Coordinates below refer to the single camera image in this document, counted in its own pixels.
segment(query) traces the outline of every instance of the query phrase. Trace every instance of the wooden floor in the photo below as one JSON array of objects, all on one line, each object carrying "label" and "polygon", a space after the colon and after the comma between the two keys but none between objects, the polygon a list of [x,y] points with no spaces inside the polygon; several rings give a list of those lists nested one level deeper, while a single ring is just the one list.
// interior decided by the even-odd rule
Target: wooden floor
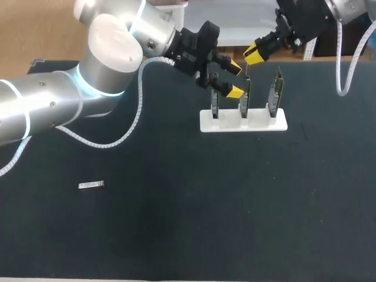
[{"label": "wooden floor", "polygon": [[[35,58],[79,60],[87,29],[73,17],[75,0],[1,0],[0,78],[24,75]],[[221,50],[244,62],[244,48]],[[281,51],[272,61],[301,61],[303,53]],[[371,60],[370,53],[362,58]],[[315,61],[334,60],[316,58]]]}]

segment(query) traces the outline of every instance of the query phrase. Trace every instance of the white joint cap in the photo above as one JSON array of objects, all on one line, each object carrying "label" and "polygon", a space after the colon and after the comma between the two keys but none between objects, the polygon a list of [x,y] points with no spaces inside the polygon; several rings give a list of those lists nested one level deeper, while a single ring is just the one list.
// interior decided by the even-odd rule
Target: white joint cap
[{"label": "white joint cap", "polygon": [[89,29],[89,49],[102,64],[123,73],[138,70],[143,51],[140,43],[116,17],[101,14]]},{"label": "white joint cap", "polygon": [[73,14],[78,21],[81,18],[83,7],[85,6],[86,2],[94,2],[94,1],[93,0],[76,0],[75,9],[73,10]]}]

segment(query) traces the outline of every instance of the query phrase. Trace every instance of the white cable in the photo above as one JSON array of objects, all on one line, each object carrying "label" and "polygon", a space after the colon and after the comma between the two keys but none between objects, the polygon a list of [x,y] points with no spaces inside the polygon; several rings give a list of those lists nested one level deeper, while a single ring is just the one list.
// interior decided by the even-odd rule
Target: white cable
[{"label": "white cable", "polygon": [[29,143],[30,139],[31,139],[31,136],[27,137],[21,142],[21,144],[18,146],[18,149],[16,153],[14,154],[13,158],[11,159],[11,161],[2,169],[0,169],[0,177],[3,176],[5,173],[8,173],[16,165],[17,161],[21,157],[21,154],[23,150],[25,150],[26,145]]},{"label": "white cable", "polygon": [[341,88],[341,55],[342,55],[342,23],[337,21],[338,27],[338,41],[337,41],[337,59],[335,64],[335,75],[336,75],[336,83],[337,83],[337,93],[340,96],[345,96],[351,86],[351,82],[353,81],[353,76],[355,72],[355,68],[357,67],[357,63],[359,61],[359,57],[362,53],[362,50],[367,43],[368,39],[371,37],[372,33],[376,30],[376,21],[372,23],[372,25],[367,29],[365,34],[363,35],[362,39],[360,40],[358,47],[355,50],[354,57],[352,58],[350,68],[348,70],[347,80],[345,84],[345,88],[342,90]]},{"label": "white cable", "polygon": [[140,70],[139,70],[139,76],[138,76],[139,104],[138,104],[138,108],[137,108],[137,113],[136,113],[135,119],[134,119],[132,125],[130,126],[130,128],[125,133],[125,135],[123,135],[123,137],[121,137],[119,140],[117,140],[113,143],[110,143],[110,144],[104,144],[104,145],[103,144],[97,144],[97,143],[86,140],[85,138],[77,135],[76,133],[72,132],[71,130],[69,130],[68,128],[66,128],[64,126],[57,126],[56,128],[63,131],[64,133],[68,134],[69,136],[73,137],[77,141],[80,141],[80,142],[84,143],[85,145],[88,145],[88,146],[94,147],[94,148],[98,148],[98,149],[109,149],[109,148],[113,148],[113,147],[118,146],[121,143],[123,143],[125,141],[125,139],[127,139],[130,136],[130,134],[134,131],[134,129],[135,129],[135,127],[136,127],[136,125],[137,125],[137,123],[140,119],[140,115],[141,115],[141,111],[142,111],[142,97],[143,97],[143,90],[142,90],[143,70],[144,70],[145,66],[147,66],[148,64],[153,63],[153,62],[163,62],[163,63],[167,63],[167,64],[172,65],[172,66],[175,64],[175,62],[173,60],[168,59],[168,58],[164,58],[164,57],[156,57],[156,58],[148,59],[141,64],[141,67],[140,67]]},{"label": "white cable", "polygon": [[[136,127],[136,125],[139,121],[141,111],[142,111],[142,97],[143,97],[142,75],[143,75],[143,70],[144,70],[145,66],[147,66],[148,64],[153,63],[153,62],[163,62],[163,63],[167,63],[171,66],[173,66],[175,64],[175,62],[173,60],[168,59],[168,58],[164,58],[164,57],[151,58],[151,59],[148,59],[141,64],[141,67],[140,67],[140,70],[139,70],[139,76],[138,76],[139,103],[138,103],[136,117],[135,117],[131,127],[129,128],[129,130],[119,140],[117,140],[113,143],[110,143],[110,144],[106,144],[106,145],[96,144],[96,143],[93,143],[93,142],[86,140],[85,138],[82,138],[81,136],[77,135],[76,133],[72,132],[71,130],[69,130],[68,128],[66,128],[64,126],[57,126],[56,128],[65,132],[69,136],[75,138],[76,140],[78,140],[78,141],[80,141],[80,142],[82,142],[82,143],[84,143],[84,144],[86,144],[90,147],[94,147],[94,148],[98,148],[98,149],[112,148],[112,147],[115,147],[115,146],[121,144],[122,142],[124,142],[124,140],[127,139],[129,137],[129,135],[134,131],[134,129],[135,129],[135,127]],[[21,142],[21,144],[18,146],[18,149],[17,149],[16,153],[14,154],[13,158],[11,159],[11,161],[5,167],[0,169],[0,177],[3,176],[4,174],[8,173],[16,165],[17,161],[21,157],[21,154],[24,152],[24,150],[25,150],[27,144],[29,143],[30,139],[31,139],[31,136],[27,137],[26,139],[24,139]]]}]

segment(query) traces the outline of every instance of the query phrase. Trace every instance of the black mat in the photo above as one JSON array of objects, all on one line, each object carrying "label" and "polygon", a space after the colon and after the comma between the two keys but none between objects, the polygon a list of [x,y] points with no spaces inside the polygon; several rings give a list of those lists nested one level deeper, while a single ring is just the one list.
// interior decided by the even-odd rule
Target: black mat
[{"label": "black mat", "polygon": [[[376,64],[360,63],[345,98],[333,63],[280,66],[285,133],[201,133],[210,93],[154,64],[119,148],[33,137],[0,180],[0,277],[375,281]],[[251,70],[252,107],[265,106],[276,68]],[[134,82],[111,116],[70,128],[112,142],[136,96]],[[15,148],[0,148],[0,163]],[[78,190],[95,180],[106,188]]]}]

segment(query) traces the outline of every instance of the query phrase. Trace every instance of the white holder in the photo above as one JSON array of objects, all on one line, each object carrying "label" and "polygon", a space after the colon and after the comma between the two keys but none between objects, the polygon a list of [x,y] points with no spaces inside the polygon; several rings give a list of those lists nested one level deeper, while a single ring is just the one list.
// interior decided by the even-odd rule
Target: white holder
[{"label": "white holder", "polygon": [[265,109],[248,109],[248,118],[242,119],[240,108],[220,109],[219,119],[213,119],[212,110],[200,112],[202,132],[272,132],[286,131],[287,121],[282,109],[277,117],[270,116],[268,104]]}]

